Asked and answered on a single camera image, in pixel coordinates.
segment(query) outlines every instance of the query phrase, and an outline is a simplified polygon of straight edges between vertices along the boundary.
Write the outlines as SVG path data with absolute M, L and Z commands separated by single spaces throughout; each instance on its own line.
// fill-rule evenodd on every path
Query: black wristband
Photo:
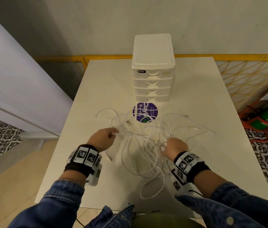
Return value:
M 76 158 L 76 155 L 77 155 L 80 147 L 86 147 L 88 149 L 92 149 L 92 150 L 98 152 L 98 150 L 94 146 L 92 146 L 92 145 L 83 144 L 83 145 L 78 146 L 78 148 L 69 157 L 69 163 L 65 166 L 64 171 L 66 171 L 66 170 L 74 170 L 74 171 L 81 172 L 86 177 L 88 177 L 91 173 L 93 173 L 92 167 L 90 167 L 88 165 L 85 165 L 84 164 L 84 161 L 82 161 L 82 163 L 74 162 L 74 159 Z M 86 159 L 87 158 L 87 155 L 88 155 L 88 152 L 84 154 L 84 156 L 82 157 L 82 159 Z
M 174 164 L 176 165 L 177 160 L 184 154 L 186 153 L 186 151 L 179 153 L 176 158 L 174 159 Z M 186 182 L 191 182 L 194 184 L 193 180 L 195 178 L 195 176 L 200 173 L 201 171 L 204 170 L 211 170 L 204 161 L 202 162 L 198 162 L 197 164 L 195 164 L 194 166 L 192 166 L 192 168 L 190 169 L 190 171 L 187 173 L 187 179 Z

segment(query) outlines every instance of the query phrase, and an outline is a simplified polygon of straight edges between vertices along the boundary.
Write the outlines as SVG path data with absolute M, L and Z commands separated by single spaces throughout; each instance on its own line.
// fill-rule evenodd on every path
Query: mini drawer organizer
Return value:
M 170 34 L 135 36 L 132 73 L 137 101 L 168 101 L 174 72 L 175 59 Z

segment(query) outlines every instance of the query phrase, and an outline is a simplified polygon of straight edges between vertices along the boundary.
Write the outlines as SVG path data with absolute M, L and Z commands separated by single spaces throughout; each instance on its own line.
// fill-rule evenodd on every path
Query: table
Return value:
M 91 60 L 71 107 L 61 136 L 48 165 L 35 202 L 38 203 L 64 170 L 69 154 L 98 129 L 107 127 L 95 118 L 102 109 L 128 112 L 134 98 L 131 59 Z M 212 57 L 176 58 L 176 73 L 170 100 L 155 103 L 158 108 L 179 107 L 194 121 L 214 130 L 217 137 L 194 152 L 225 179 L 247 192 L 268 200 L 268 184 L 242 127 Z M 198 217 L 174 199 L 176 190 L 166 182 L 153 199 L 140 199 L 142 182 L 121 165 L 119 151 L 114 161 L 102 158 L 98 185 L 86 186 L 81 207 L 121 210 L 129 202 L 134 211 L 155 210 Z

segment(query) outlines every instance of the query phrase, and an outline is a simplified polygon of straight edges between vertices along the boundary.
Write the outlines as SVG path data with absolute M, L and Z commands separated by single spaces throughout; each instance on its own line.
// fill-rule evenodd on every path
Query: white cable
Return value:
M 181 114 L 176 114 L 176 113 L 168 113 L 168 114 L 165 114 L 163 115 L 162 119 L 159 120 L 158 118 L 157 119 L 154 119 L 153 116 L 150 116 L 148 114 L 145 114 L 145 113 L 136 113 L 135 116 L 143 116 L 142 119 L 140 120 L 140 122 L 145 119 L 145 118 L 148 118 L 149 121 L 147 123 L 145 123 L 144 127 L 141 128 L 141 124 L 139 125 L 139 131 L 136 131 L 133 127 L 133 125 L 131 124 L 131 122 L 129 120 L 127 120 L 127 115 L 128 114 L 122 114 L 122 115 L 119 115 L 116 111 L 112 110 L 112 109 L 103 109 L 101 111 L 98 112 L 98 114 L 96 115 L 96 117 L 104 110 L 110 110 L 110 111 L 113 111 L 115 114 L 116 114 L 116 117 L 114 117 L 111 122 L 110 122 L 110 126 L 113 127 L 113 121 L 116 120 L 117 121 L 117 127 L 119 129 L 119 133 L 117 133 L 116 135 L 117 136 L 122 136 L 122 137 L 127 137 L 126 139 L 126 142 L 122 148 L 122 151 L 121 151 L 121 162 L 123 164 L 123 166 L 126 168 L 126 170 L 128 170 L 131 174 L 135 175 L 135 176 L 138 176 L 140 179 L 142 179 L 143 181 L 146 181 L 146 183 L 142 186 L 142 188 L 140 189 L 140 197 L 142 199 L 151 199 L 151 198 L 154 198 L 156 195 L 158 195 L 162 189 L 164 188 L 165 186 L 165 182 L 166 182 L 166 176 L 169 176 L 171 174 L 171 168 L 170 168 L 170 165 L 172 164 L 172 161 L 168 160 L 166 157 L 164 157 L 163 159 L 163 162 L 161 163 L 160 160 L 159 160 L 159 150 L 161 150 L 161 147 L 163 146 L 163 144 L 160 144 L 159 143 L 159 139 L 160 139 L 160 136 L 162 135 L 163 138 L 165 138 L 166 140 L 168 140 L 168 138 L 172 137 L 173 136 L 173 133 L 175 132 L 175 130 L 178 130 L 178 129 L 194 129 L 194 130 L 199 130 L 200 127 L 201 128 L 205 128 L 206 131 L 202 132 L 202 133 L 199 133 L 197 135 L 194 135 L 194 136 L 191 136 L 189 138 L 187 138 L 185 140 L 185 142 L 187 142 L 189 139 L 191 138 L 194 138 L 196 136 L 199 136 L 201 134 L 204 134 L 208 131 L 211 131 L 213 134 L 214 134 L 214 137 L 211 138 L 210 140 L 207 140 L 207 141 L 204 141 L 204 142 L 201 142 L 201 143 L 198 143 L 196 145 L 194 145 L 190 151 L 192 151 L 194 148 L 196 148 L 198 145 L 201 145 L 205 142 L 208 142 L 208 141 L 211 141 L 212 139 L 214 139 L 216 137 L 216 133 L 213 131 L 213 130 L 210 130 L 196 122 L 194 122 L 193 120 L 191 120 L 187 115 L 181 115 Z M 175 129 L 171 129 L 164 121 L 163 121 L 163 118 L 166 116 L 166 115 L 176 115 L 178 117 L 181 117 L 181 118 L 185 118 L 195 124 L 197 124 L 199 127 L 188 127 L 188 126 L 184 126 L 184 127 L 177 127 Z M 146 130 L 146 129 L 150 129 L 151 132 L 148 133 L 147 135 L 143 135 L 143 132 Z M 153 141 L 151 140 L 151 136 L 154 135 L 154 133 L 158 131 L 159 132 L 159 139 L 156 140 L 156 141 Z M 133 155 L 131 157 L 131 165 L 132 165 L 132 169 L 133 170 L 130 170 L 124 163 L 124 159 L 123 159 L 123 156 L 124 156 L 124 151 L 127 149 L 128 150 L 128 155 L 130 155 L 130 152 L 129 152 L 129 147 L 130 147 L 130 144 L 132 142 L 132 140 L 136 140 L 137 144 L 138 144 L 138 150 L 139 150 L 139 154 L 140 156 L 142 156 L 150 165 L 150 169 L 144 173 L 139 173 L 139 171 L 137 171 L 134 167 L 134 163 L 133 163 Z M 110 161 L 112 161 L 113 159 L 108 155 L 107 153 L 107 150 L 105 151 L 105 154 L 106 156 L 108 157 L 108 159 Z M 165 173 L 164 172 L 164 169 L 167 169 L 169 171 L 169 173 Z M 144 197 L 142 195 L 142 192 L 143 192 L 143 189 L 145 188 L 146 185 L 149 185 L 152 181 L 154 181 L 155 179 L 157 178 L 163 178 L 163 185 L 162 187 L 160 188 L 160 190 L 155 193 L 154 195 L 152 195 L 151 197 Z

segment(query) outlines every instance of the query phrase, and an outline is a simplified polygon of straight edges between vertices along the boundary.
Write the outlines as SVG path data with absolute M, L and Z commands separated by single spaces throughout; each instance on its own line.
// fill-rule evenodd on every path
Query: beige tile floor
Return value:
M 0 173 L 0 228 L 6 228 L 19 212 L 34 205 L 56 144 L 57 140 L 47 140 L 43 148 L 37 150 L 38 141 L 27 140 L 4 154 L 6 157 L 0 156 L 0 170 L 2 171 Z M 6 167 L 7 160 L 12 160 L 9 168 Z M 100 211 L 79 208 L 77 218 L 83 225 L 86 225 Z M 202 219 L 195 220 L 204 225 Z M 75 222 L 73 227 L 80 228 L 82 226 Z

